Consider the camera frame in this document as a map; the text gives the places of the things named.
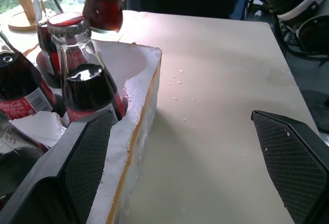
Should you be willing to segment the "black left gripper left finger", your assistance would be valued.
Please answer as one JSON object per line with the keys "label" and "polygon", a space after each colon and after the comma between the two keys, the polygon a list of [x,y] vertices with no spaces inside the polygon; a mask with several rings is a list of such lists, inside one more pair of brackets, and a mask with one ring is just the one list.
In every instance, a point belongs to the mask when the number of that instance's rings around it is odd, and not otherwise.
{"label": "black left gripper left finger", "polygon": [[72,122],[1,209],[1,223],[86,223],[104,172],[113,114]]}

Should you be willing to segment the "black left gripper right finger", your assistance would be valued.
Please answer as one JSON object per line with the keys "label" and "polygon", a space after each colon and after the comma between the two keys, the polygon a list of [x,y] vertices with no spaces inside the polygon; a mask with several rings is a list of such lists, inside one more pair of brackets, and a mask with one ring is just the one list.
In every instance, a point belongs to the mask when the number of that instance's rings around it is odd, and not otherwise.
{"label": "black left gripper right finger", "polygon": [[328,223],[328,145],[305,123],[251,113],[268,174],[294,223]]}

